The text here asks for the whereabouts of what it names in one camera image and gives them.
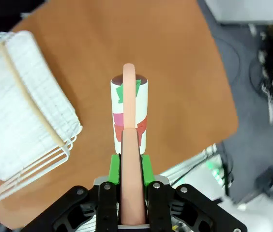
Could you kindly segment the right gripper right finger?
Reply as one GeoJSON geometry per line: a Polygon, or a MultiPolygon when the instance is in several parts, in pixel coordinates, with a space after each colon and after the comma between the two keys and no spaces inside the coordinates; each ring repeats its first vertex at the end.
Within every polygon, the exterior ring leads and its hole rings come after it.
{"type": "Polygon", "coordinates": [[[141,156],[150,231],[171,232],[172,219],[194,232],[246,232],[247,227],[190,184],[173,188],[156,179],[149,155],[141,156]]]}

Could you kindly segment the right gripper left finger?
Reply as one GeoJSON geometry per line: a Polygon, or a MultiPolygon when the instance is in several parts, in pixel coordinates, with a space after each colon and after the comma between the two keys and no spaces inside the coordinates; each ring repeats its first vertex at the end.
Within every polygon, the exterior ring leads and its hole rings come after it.
{"type": "Polygon", "coordinates": [[[75,232],[95,219],[96,232],[118,230],[120,155],[112,155],[108,176],[95,179],[88,190],[74,186],[26,225],[24,232],[75,232]]]}

